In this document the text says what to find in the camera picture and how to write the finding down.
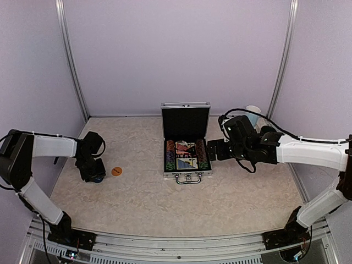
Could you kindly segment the green chip group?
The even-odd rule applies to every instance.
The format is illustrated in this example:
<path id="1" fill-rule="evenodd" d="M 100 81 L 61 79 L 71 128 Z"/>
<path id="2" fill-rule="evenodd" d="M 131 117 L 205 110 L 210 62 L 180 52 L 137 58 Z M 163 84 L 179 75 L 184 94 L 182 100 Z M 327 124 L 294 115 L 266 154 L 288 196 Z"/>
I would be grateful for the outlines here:
<path id="1" fill-rule="evenodd" d="M 207 161 L 200 161 L 199 168 L 200 169 L 208 169 L 208 162 Z"/>

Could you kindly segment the orange round button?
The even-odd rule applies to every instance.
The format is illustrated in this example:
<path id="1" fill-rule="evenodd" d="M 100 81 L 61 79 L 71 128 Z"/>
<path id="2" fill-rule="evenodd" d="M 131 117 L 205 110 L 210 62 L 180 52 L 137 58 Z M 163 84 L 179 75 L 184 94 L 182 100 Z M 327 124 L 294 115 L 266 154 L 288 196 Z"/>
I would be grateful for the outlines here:
<path id="1" fill-rule="evenodd" d="M 115 177 L 117 176 L 120 176 L 122 174 L 123 170 L 122 168 L 120 167 L 114 167 L 112 170 L 111 170 L 111 174 Z"/>

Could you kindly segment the red playing card deck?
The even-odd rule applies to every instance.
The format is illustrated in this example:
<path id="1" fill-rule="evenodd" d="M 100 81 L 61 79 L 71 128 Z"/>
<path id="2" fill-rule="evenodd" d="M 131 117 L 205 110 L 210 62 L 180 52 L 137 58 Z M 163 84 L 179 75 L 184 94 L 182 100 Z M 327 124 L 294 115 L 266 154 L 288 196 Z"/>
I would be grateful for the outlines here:
<path id="1" fill-rule="evenodd" d="M 176 145 L 175 145 L 176 154 L 189 154 L 189 153 L 184 152 L 183 149 L 184 149 L 184 147 L 176 148 Z"/>

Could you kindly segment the aluminium poker case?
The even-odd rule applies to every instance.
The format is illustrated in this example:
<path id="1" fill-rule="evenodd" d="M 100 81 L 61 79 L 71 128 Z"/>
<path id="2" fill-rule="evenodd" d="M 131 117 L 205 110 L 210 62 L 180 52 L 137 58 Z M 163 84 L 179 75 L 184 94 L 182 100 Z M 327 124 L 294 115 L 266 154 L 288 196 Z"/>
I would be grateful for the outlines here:
<path id="1" fill-rule="evenodd" d="M 161 104 L 163 175 L 178 185 L 199 184 L 212 175 L 206 142 L 210 109 L 209 102 Z"/>

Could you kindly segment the green chip stack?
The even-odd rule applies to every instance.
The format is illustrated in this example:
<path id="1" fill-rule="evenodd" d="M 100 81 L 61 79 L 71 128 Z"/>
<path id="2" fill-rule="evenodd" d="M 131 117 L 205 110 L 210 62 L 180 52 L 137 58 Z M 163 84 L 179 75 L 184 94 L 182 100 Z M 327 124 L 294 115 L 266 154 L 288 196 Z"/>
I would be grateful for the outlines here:
<path id="1" fill-rule="evenodd" d="M 175 166 L 175 162 L 174 161 L 167 161 L 166 162 L 166 170 L 167 171 L 173 171 L 175 170 L 176 166 Z"/>

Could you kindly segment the black triangular dealer button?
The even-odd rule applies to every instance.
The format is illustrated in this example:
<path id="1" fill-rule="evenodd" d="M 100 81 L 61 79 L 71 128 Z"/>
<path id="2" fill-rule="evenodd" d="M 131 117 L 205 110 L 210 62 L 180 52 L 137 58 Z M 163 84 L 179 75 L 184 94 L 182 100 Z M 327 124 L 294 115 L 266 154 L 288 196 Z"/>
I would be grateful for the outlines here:
<path id="1" fill-rule="evenodd" d="M 189 153 L 190 155 L 195 154 L 196 153 L 195 143 L 189 143 L 185 145 L 183 151 L 186 153 Z"/>

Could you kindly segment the clear round plastic lid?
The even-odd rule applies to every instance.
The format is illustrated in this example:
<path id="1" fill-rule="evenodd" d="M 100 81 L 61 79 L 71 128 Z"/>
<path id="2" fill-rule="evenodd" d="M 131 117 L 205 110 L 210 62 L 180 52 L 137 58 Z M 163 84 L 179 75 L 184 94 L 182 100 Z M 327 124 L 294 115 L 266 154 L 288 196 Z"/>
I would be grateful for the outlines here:
<path id="1" fill-rule="evenodd" d="M 188 147 L 188 143 L 185 142 L 185 141 L 177 141 L 177 142 L 175 143 L 175 145 L 176 145 L 176 148 Z"/>

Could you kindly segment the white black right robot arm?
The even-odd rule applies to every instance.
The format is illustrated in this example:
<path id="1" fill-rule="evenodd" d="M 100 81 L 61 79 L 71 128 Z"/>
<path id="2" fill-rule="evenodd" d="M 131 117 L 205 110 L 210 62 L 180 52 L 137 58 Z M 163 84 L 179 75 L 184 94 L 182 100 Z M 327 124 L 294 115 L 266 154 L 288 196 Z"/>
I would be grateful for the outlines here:
<path id="1" fill-rule="evenodd" d="M 267 250 L 302 243 L 312 238 L 315 222 L 351 201 L 351 138 L 339 140 L 309 139 L 295 136 L 274 123 L 259 130 L 249 117 L 222 115 L 218 123 L 224 137 L 209 141 L 207 148 L 212 161 L 235 159 L 239 166 L 248 161 L 249 173 L 256 172 L 258 163 L 287 164 L 302 180 L 312 173 L 323 174 L 326 187 L 308 202 L 293 210 L 284 228 L 263 234 Z"/>

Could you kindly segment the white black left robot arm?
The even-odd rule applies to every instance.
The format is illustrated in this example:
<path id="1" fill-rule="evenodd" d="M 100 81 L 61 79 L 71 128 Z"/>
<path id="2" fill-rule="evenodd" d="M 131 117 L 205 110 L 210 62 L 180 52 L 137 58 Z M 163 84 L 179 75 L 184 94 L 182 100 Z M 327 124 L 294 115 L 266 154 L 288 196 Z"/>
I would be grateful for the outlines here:
<path id="1" fill-rule="evenodd" d="M 100 183 L 106 176 L 101 158 L 105 149 L 104 139 L 93 131 L 88 131 L 82 139 L 78 139 L 12 129 L 1 138 L 1 178 L 6 183 L 4 189 L 15 192 L 19 200 L 38 215 L 44 225 L 48 225 L 49 241 L 91 251 L 97 235 L 72 227 L 68 213 L 60 209 L 37 183 L 34 162 L 40 158 L 53 158 L 55 162 L 59 158 L 72 158 L 82 181 Z"/>

